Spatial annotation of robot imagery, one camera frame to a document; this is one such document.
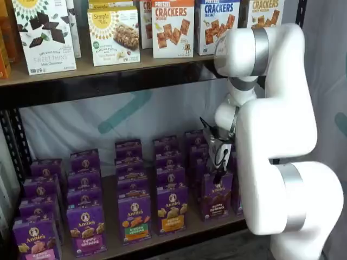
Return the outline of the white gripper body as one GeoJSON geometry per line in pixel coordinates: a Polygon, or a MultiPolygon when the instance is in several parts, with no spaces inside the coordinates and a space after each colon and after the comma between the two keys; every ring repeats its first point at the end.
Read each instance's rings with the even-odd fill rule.
{"type": "Polygon", "coordinates": [[[218,171],[225,173],[228,168],[232,145],[225,141],[208,141],[207,171],[215,175],[218,171]]]}

